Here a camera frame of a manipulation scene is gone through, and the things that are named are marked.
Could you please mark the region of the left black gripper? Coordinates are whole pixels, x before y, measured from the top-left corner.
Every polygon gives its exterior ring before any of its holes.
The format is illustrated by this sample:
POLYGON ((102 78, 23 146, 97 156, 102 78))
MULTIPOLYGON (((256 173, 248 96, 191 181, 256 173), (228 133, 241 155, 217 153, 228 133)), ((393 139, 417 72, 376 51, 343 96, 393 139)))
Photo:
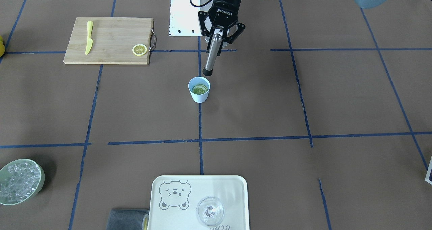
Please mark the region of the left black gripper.
POLYGON ((213 0, 213 4, 208 12, 199 11, 199 27, 201 35, 204 36, 206 43, 211 43, 214 30, 212 27, 222 30, 222 44, 224 48, 232 44, 236 38, 246 28, 245 24, 239 22, 238 12, 242 0, 213 0), (229 35, 230 29, 235 28, 235 32, 229 35))

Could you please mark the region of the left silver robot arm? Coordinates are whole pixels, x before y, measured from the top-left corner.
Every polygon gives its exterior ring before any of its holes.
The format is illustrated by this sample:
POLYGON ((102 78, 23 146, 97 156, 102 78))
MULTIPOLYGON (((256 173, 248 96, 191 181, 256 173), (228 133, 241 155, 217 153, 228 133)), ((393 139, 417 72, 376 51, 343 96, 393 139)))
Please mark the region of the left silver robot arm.
MULTIPOLYGON (((217 31, 221 39, 231 44, 245 29, 239 22, 239 9, 242 0, 209 0, 211 7, 199 11, 199 25, 207 41, 217 31)), ((375 8, 387 0, 281 0, 284 24, 291 47, 311 47, 315 38, 329 47, 335 41, 353 40, 351 28, 354 24, 348 17, 355 8, 359 10, 375 8)))

